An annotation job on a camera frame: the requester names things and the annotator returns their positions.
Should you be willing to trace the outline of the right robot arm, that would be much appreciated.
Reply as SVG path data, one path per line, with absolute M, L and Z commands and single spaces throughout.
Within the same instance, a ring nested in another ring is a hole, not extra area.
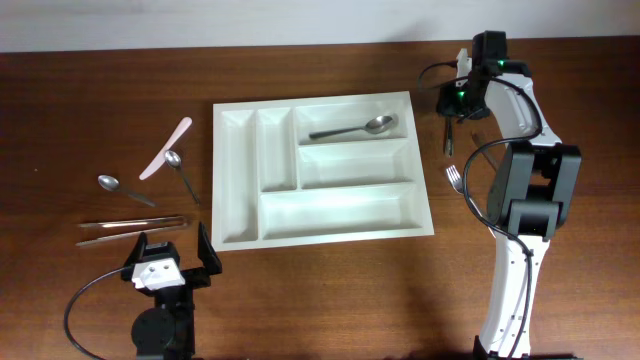
M 533 92 L 532 73 L 507 54 L 506 34 L 485 31 L 459 52 L 454 79 L 438 85 L 446 119 L 493 116 L 505 146 L 487 197 L 472 214 L 492 230 L 496 265 L 489 312 L 474 339 L 476 359 L 529 359 L 529 327 L 542 260 L 566 221 L 582 156 L 550 129 Z

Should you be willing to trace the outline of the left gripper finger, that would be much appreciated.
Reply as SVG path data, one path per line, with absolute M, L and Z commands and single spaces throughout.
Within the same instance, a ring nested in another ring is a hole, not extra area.
M 198 225 L 198 258 L 209 275 L 221 274 L 221 261 L 212 247 L 206 226 L 200 222 Z
M 125 260 L 124 268 L 132 268 L 135 264 L 144 256 L 144 251 L 148 244 L 147 235 L 145 232 L 141 232 L 138 236 L 137 242 L 134 245 L 131 253 Z

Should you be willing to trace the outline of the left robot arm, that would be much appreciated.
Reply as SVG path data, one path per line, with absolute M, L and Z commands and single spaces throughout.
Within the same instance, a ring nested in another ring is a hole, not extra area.
M 204 224 L 198 225 L 200 267 L 182 270 L 171 242 L 149 244 L 142 232 L 124 263 L 121 279 L 154 299 L 154 306 L 135 319 L 131 338 L 138 359 L 190 359 L 195 355 L 193 292 L 211 285 L 222 272 Z

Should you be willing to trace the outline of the fork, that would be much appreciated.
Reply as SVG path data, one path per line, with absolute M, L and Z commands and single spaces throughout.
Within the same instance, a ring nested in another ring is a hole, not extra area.
M 481 147 L 483 147 L 485 145 L 485 139 L 482 136 L 481 133 L 478 132 L 472 132 L 471 133 L 471 139 L 474 143 L 474 145 L 480 149 Z M 485 158 L 485 160 L 489 163 L 489 165 L 492 167 L 492 169 L 494 171 L 497 171 L 499 169 L 499 162 L 497 161 L 497 159 L 493 156 L 493 154 L 489 151 L 489 149 L 484 149 L 482 151 L 482 155 Z
M 463 194 L 463 184 L 462 184 L 462 177 L 460 175 L 460 173 L 458 172 L 457 168 L 452 165 L 449 166 L 446 170 L 445 170 L 445 174 L 448 178 L 448 181 L 450 183 L 450 185 L 452 186 L 452 188 L 459 194 Z M 477 206 L 477 203 L 473 200 L 472 197 L 469 197 L 470 202 L 472 204 L 472 206 L 474 207 L 474 209 L 480 214 L 483 215 L 483 212 L 480 210 L 480 208 Z

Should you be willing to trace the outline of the large spoon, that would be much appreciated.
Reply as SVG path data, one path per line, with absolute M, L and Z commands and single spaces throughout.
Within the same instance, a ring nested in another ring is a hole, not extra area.
M 314 132 L 309 134 L 309 138 L 312 140 L 316 140 L 324 137 L 340 135 L 340 134 L 353 132 L 353 131 L 360 131 L 360 130 L 365 131 L 368 134 L 377 135 L 389 130 L 395 124 L 395 122 L 396 122 L 396 119 L 393 116 L 383 115 L 383 116 L 378 116 L 376 118 L 371 119 L 361 127 L 351 127 L 351 128 L 344 128 L 344 129 Z
M 454 155 L 454 131 L 453 120 L 451 117 L 445 118 L 443 153 L 448 158 L 451 158 Z

